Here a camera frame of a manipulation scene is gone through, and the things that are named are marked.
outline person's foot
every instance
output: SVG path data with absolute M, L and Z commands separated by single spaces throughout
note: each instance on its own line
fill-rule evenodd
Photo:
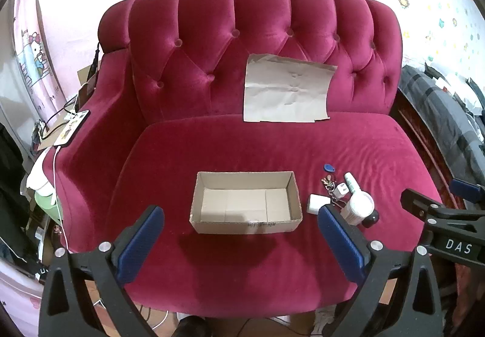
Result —
M 212 331 L 206 320 L 195 315 L 183 317 L 172 337 L 211 337 Z
M 322 334 L 323 327 L 327 323 L 332 323 L 335 318 L 335 307 L 336 305 L 329 305 L 328 307 L 324 307 L 323 309 L 316 309 L 315 310 L 315 321 L 313 323 L 313 331 L 311 332 L 314 334 Z

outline white cup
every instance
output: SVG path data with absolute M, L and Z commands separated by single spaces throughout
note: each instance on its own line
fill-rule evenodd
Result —
M 374 199 L 367 192 L 358 190 L 355 192 L 347 205 L 341 210 L 340 215 L 349 225 L 358 225 L 374 211 Z

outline gray blanket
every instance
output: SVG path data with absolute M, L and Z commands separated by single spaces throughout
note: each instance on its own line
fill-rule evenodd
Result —
M 428 76 L 408 65 L 401 70 L 398 88 L 430 130 L 453 177 L 485 185 L 482 143 L 460 105 Z M 468 209 L 476 208 L 465 204 Z

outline blue clamp pad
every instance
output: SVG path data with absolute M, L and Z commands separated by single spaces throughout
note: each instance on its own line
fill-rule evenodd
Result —
M 338 211 L 334 209 L 334 212 L 331 212 L 326 205 L 318 211 L 317 221 L 318 228 L 339 262 L 345 277 L 349 281 L 361 285 L 367 277 L 365 267 L 370 261 L 370 252 L 364 245 L 367 240 L 360 231 L 353 233 L 354 240 L 352 240 L 346 230 L 349 231 L 349 228 L 355 227 L 348 225 Z
M 152 205 L 116 239 L 112 263 L 116 267 L 116 279 L 121 286 L 136 278 L 163 230 L 163 224 L 163 210 Z
M 449 185 L 450 192 L 472 203 L 479 203 L 484 200 L 485 193 L 478 185 L 473 185 L 462 180 L 453 179 Z

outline barcode label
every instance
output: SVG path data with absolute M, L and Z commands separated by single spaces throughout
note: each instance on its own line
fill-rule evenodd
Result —
M 248 222 L 249 227 L 275 226 L 276 222 Z

